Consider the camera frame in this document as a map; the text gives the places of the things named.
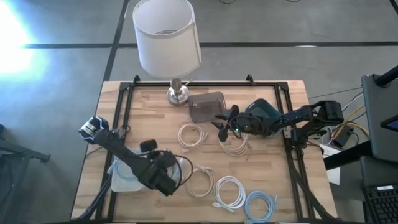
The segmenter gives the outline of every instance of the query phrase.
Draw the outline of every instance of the white lamp shade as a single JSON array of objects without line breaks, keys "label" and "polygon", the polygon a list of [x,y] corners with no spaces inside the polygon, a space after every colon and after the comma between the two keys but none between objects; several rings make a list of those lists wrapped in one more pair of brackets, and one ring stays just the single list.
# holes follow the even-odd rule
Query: white lamp shade
[{"label": "white lamp shade", "polygon": [[149,74],[177,78],[200,66],[195,14],[187,0],[142,0],[132,19],[139,60]]}]

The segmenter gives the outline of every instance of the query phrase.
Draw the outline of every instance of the cable bundle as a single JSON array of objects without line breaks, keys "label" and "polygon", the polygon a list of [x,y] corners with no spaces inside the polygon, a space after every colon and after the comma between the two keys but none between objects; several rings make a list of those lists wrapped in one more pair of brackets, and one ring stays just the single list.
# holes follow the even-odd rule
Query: cable bundle
[{"label": "cable bundle", "polygon": [[218,144],[220,144],[220,147],[224,150],[225,153],[227,153],[230,156],[235,156],[235,157],[239,157],[239,156],[243,156],[247,149],[252,149],[252,146],[250,145],[250,142],[248,141],[248,137],[249,134],[246,133],[242,133],[242,144],[234,149],[228,149],[224,143],[222,143],[221,141],[218,141]]},{"label": "cable bundle", "polygon": [[204,172],[204,173],[209,177],[209,180],[210,180],[210,187],[209,187],[208,191],[207,191],[206,193],[204,193],[204,194],[195,193],[195,192],[189,187],[189,182],[187,182],[187,184],[186,184],[185,186],[187,187],[188,192],[189,192],[192,196],[194,196],[194,197],[206,197],[207,195],[209,195],[209,194],[213,191],[213,188],[214,188],[214,176],[213,176],[213,174],[210,172],[210,171],[213,171],[213,170],[214,170],[214,169],[209,168],[209,167],[204,167],[204,166],[201,166],[201,165],[197,165],[197,168],[195,168],[195,169],[192,171],[192,174],[193,174],[194,172]]},{"label": "cable bundle", "polygon": [[[250,214],[250,202],[255,199],[255,198],[261,198],[264,199],[267,204],[268,204],[268,213],[262,218],[257,218]],[[278,196],[276,196],[274,199],[272,199],[270,196],[268,196],[266,193],[261,192],[261,191],[254,191],[251,192],[247,199],[246,203],[244,205],[244,211],[246,212],[246,215],[248,216],[248,220],[245,221],[245,224],[253,224],[253,223],[265,223],[268,222],[269,219],[271,219],[272,215],[275,213],[275,207],[276,207],[276,201],[277,201]]]},{"label": "cable bundle", "polygon": [[[190,128],[195,128],[196,130],[199,131],[199,140],[195,143],[195,144],[187,144],[186,142],[184,142],[182,140],[182,132],[185,128],[190,127]],[[205,141],[206,137],[207,137],[208,133],[205,134],[205,131],[203,130],[203,128],[201,128],[199,125],[197,124],[185,124],[180,128],[180,131],[178,132],[178,141],[180,142],[180,144],[185,147],[185,149],[181,150],[181,153],[186,153],[189,152],[190,150],[198,147],[203,141]]]},{"label": "cable bundle", "polygon": [[[227,182],[232,182],[239,188],[238,197],[231,204],[225,204],[220,197],[220,188],[223,186],[223,184],[225,184]],[[242,207],[242,205],[244,204],[244,201],[246,199],[246,193],[244,191],[243,185],[240,183],[240,181],[237,180],[237,178],[231,177],[231,176],[223,177],[217,181],[216,188],[214,190],[214,196],[216,198],[216,202],[213,202],[211,204],[211,206],[213,206],[215,208],[224,208],[225,210],[227,210],[231,213],[234,213],[234,209]]]}]

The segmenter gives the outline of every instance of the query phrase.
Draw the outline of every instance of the wooden table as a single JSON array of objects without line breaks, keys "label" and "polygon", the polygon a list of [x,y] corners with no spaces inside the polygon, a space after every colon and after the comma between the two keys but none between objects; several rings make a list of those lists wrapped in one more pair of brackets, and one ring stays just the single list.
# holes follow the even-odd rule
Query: wooden table
[{"label": "wooden table", "polygon": [[[308,104],[308,97],[303,81],[288,81],[290,97],[294,109]],[[97,116],[111,122],[113,120],[120,82],[104,82],[98,103]],[[162,149],[170,149],[180,154],[183,148],[177,139],[180,127],[191,123],[188,107],[174,107],[166,99],[165,87],[134,88],[129,125],[131,132],[127,135],[126,146],[137,147],[141,141],[156,139]],[[258,98],[266,99],[277,108],[274,88],[272,87],[189,87],[192,95],[220,91],[224,93],[226,106],[233,104],[244,110]],[[124,108],[119,124],[122,123]],[[215,169],[216,181],[226,175],[235,176],[244,185],[246,194],[254,190],[266,192],[271,197],[278,196],[277,208],[271,221],[295,221],[297,219],[294,208],[293,194],[290,184],[289,171],[282,135],[272,139],[250,136],[253,149],[242,157],[231,157],[223,152],[218,144],[218,130],[210,123],[200,126],[209,132],[205,142],[191,152],[184,154],[194,164]],[[198,133],[187,130],[184,140],[195,142]],[[228,138],[226,144],[237,146],[240,139]],[[98,146],[88,146],[87,153]],[[92,153],[86,160],[81,173],[81,179],[76,195],[72,217],[83,213],[98,193],[104,169],[106,150],[101,149]],[[305,149],[305,166],[310,188],[326,210],[336,217],[335,204],[326,176],[325,166],[319,148],[309,146]],[[193,190],[205,191],[208,187],[206,176],[195,173],[192,177]],[[227,183],[220,190],[221,198],[230,203],[237,197],[237,188]],[[304,197],[300,196],[305,210]],[[118,193],[116,199],[115,222],[243,222],[246,215],[243,208],[231,214],[221,208],[213,208],[213,194],[205,198],[194,198],[188,194],[185,186],[181,186],[171,197],[163,196],[157,190],[143,192]],[[108,201],[104,206],[106,215]],[[255,199],[252,213],[263,216],[266,214],[266,203]]]}]

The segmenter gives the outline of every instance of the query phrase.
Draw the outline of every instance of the black metal frame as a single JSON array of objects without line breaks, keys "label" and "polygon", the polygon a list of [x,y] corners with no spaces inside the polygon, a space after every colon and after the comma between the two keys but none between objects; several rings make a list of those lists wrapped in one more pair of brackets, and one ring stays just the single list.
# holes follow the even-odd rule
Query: black metal frame
[{"label": "black metal frame", "polygon": [[[279,112],[281,114],[284,113],[284,109],[283,109],[283,105],[282,105],[282,97],[280,94],[281,91],[283,91],[283,93],[285,95],[288,112],[293,111],[293,106],[292,106],[292,102],[290,99],[290,93],[289,93],[289,86],[288,86],[287,82],[259,82],[259,83],[256,83],[256,82],[254,82],[251,75],[248,75],[246,80],[247,81],[243,81],[243,82],[191,82],[189,84],[189,86],[268,86],[268,87],[273,87],[275,90],[275,97],[277,100],[277,106],[278,106]],[[133,94],[134,87],[157,87],[157,86],[167,87],[167,86],[170,86],[169,82],[139,82],[139,81],[140,81],[140,78],[138,76],[136,76],[134,78],[133,82],[120,83],[118,101],[116,103],[112,128],[118,128],[118,121],[119,121],[120,112],[121,112],[121,105],[122,105],[123,98],[124,98],[126,91],[128,91],[128,93],[127,93],[126,109],[125,109],[123,125],[122,125],[122,128],[125,130],[128,126],[129,111],[131,108],[132,94]],[[313,205],[311,203],[311,197],[312,197],[312,199],[314,199],[315,196],[313,196],[311,191],[309,190],[307,173],[305,171],[305,165],[304,165],[304,160],[303,160],[303,154],[299,152],[301,149],[296,149],[298,166],[300,168],[300,173],[298,176],[298,172],[295,169],[294,160],[292,157],[291,141],[289,138],[286,138],[285,136],[283,138],[284,138],[287,165],[289,168],[290,181],[291,181],[291,185],[292,185],[293,199],[294,199],[297,219],[298,220],[305,219],[304,215],[303,215],[303,209],[302,209],[302,204],[300,201],[299,188],[298,188],[298,185],[301,185],[302,188],[303,188],[303,186],[305,188],[307,188],[307,189],[303,189],[303,191],[307,194],[310,194],[310,197],[308,197],[308,195],[305,194],[305,196],[306,196],[305,202],[306,202],[307,211],[308,211],[308,218],[311,220],[315,220]],[[125,142],[125,140],[126,140],[126,137],[124,136],[122,138],[122,141]],[[110,152],[108,152],[106,155],[106,162],[105,162],[105,167],[104,167],[104,171],[103,171],[103,179],[101,182],[101,187],[106,183],[106,180],[109,178],[107,170],[109,169],[109,167],[111,165],[111,160],[112,160],[112,154]],[[112,222],[113,215],[114,215],[114,207],[116,204],[116,196],[117,196],[116,192],[111,192],[111,199],[109,202],[107,218],[104,219],[102,217],[103,208],[104,208],[104,202],[103,202],[103,198],[102,198],[99,201],[99,203],[96,205],[95,219],[90,220],[90,221],[97,222],[98,220],[104,220],[107,222]]]}]

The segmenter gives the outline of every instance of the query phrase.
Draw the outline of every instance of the gray floor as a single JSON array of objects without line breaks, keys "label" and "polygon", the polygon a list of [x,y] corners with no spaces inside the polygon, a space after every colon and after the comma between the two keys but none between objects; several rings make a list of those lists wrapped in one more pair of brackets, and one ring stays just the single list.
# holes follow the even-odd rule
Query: gray floor
[{"label": "gray floor", "polygon": [[[135,42],[131,14],[136,2],[130,2],[120,42]],[[388,0],[237,0],[231,5],[217,0],[191,2],[201,42],[398,40],[398,15]],[[7,6],[14,14],[28,37],[22,44],[111,43],[122,3],[18,0],[0,4],[0,10]],[[95,113],[109,52],[0,52],[0,123],[7,127],[6,137],[51,154],[48,164],[31,163],[11,223],[68,220],[86,149],[77,130]],[[361,75],[384,73],[396,66],[396,58],[398,47],[203,48],[202,66],[186,79],[242,80],[249,73],[257,80],[300,79],[305,80],[311,97],[360,86]],[[141,68],[136,49],[119,49],[110,79],[132,80],[134,75],[155,80]],[[310,102],[337,100],[346,104],[358,92]],[[347,112],[362,104],[357,101]],[[366,119],[358,123],[366,126]],[[360,203],[348,200],[361,199],[357,168],[357,164],[343,168],[341,186],[332,189],[339,216],[360,221]]]}]

